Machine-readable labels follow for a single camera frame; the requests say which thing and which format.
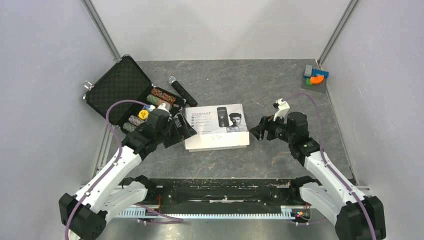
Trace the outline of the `green toy brick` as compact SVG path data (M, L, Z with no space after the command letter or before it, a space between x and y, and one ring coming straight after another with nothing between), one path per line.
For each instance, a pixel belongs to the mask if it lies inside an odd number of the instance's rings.
M311 83L311 79L310 78L306 78L305 79L305 85L306 86L312 86L313 84Z

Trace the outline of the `grey toy brick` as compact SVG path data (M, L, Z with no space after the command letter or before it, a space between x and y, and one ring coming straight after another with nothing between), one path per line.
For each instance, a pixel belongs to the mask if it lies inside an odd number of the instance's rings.
M312 76L313 67L309 64L307 64L304 68L303 77L304 78L310 78Z

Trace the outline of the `white clipper kit box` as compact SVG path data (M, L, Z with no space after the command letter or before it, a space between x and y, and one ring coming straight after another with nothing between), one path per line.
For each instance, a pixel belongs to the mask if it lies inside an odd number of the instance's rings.
M189 107L184 116L196 135L184 141L189 152L246 148L250 145L240 103Z

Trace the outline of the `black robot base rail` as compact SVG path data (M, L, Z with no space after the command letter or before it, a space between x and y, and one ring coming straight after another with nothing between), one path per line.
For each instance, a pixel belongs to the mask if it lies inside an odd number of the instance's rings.
M287 178L147 178L126 177L118 184L124 189L139 182L148 189L145 205L160 206L163 212L189 212L226 206L264 208L299 206L303 201Z

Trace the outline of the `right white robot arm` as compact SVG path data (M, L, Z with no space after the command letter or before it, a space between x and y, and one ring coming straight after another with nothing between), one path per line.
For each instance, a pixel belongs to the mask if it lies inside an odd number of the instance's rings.
M259 141L279 139L288 144L292 157L314 175L292 180L289 199L315 207L333 224L340 240L386 238L382 201L367 196L336 169L320 144L310 137L304 113L290 112L286 119L263 116L249 132Z

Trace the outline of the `purple chip stack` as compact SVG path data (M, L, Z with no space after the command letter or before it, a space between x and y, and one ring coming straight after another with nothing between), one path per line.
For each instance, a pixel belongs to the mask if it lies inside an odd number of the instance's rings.
M143 119L141 119L141 118L139 118L138 116L135 116L135 115L131 115L131 116L128 118L128 122L129 122L130 124L132 124L132 125L136 126L136 127L138 127L139 125L141 125L141 124L145 123L145 121L144 121Z

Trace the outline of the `grey toy brick baseplate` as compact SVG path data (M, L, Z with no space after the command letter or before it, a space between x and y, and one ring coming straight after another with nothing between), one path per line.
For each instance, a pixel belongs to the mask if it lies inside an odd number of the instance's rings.
M313 84L312 86L305 85L306 78L301 82L302 89L326 93L327 92L327 79L325 78L320 84Z

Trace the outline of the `dark green chip stack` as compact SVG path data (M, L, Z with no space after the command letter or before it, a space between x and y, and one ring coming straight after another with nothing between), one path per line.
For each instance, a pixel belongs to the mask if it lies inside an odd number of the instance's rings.
M123 126L122 126L122 128L125 130L125 131L127 131L127 132L133 132L136 128L137 128L137 126L135 126L135 125L133 125L132 123L130 123L130 122L125 122L124 124L123 124Z

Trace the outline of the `black aluminium poker case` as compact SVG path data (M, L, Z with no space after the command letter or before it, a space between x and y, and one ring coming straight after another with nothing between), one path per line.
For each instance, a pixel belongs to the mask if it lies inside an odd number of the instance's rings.
M176 97L170 110L173 118L186 106L186 100L181 96L155 86L136 61L127 54L84 94L83 99L97 113L105 117L109 107L122 100L136 100L154 105L147 101L147 96L151 95L153 88Z

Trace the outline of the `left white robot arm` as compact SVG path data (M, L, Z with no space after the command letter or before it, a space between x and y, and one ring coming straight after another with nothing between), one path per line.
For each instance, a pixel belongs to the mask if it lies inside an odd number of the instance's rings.
M151 111L145 122L126 134L117 152L89 183L73 195L65 193L59 199L65 239L78 236L95 240L111 219L128 207L142 201L153 203L157 190L140 181L134 180L117 192L114 189L159 145L168 148L196 134L181 113L171 117L163 109Z

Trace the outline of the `black microphone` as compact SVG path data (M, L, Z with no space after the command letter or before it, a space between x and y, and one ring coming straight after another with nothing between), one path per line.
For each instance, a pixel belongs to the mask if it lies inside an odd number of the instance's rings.
M172 86L175 91L186 100L190 107L197 107L198 102L192 97L190 93L177 81L174 76L168 78L168 84Z

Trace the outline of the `yellow dealer button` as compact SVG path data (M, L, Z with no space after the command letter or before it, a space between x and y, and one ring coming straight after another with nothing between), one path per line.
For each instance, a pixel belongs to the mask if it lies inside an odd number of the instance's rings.
M148 116L149 116L149 111L148 110L146 110L146 109L142 109L139 113L138 113L138 117L141 119L141 120L147 120L147 118L148 118Z

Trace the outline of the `orange curved toy piece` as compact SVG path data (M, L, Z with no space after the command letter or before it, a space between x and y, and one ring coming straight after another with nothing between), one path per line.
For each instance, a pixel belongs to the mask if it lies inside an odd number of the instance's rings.
M317 74L316 76L311 76L310 77L309 83L311 85L317 85L317 84L320 84L321 82L323 82L324 79L325 79L325 76L324 75Z

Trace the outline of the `orange brown chip stack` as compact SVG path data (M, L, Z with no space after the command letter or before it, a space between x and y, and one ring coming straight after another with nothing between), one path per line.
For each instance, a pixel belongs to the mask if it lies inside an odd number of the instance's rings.
M153 88L151 90L151 94L161 100L164 100L165 102L168 102L170 104L174 104L176 102L176 97L169 95L168 93L158 89L158 88Z

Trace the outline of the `blue toy brick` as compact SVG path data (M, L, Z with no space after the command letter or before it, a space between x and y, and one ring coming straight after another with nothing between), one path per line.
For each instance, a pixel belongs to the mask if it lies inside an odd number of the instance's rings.
M313 68L311 71L311 76L312 77L323 76L325 79L327 79L329 77L329 72Z

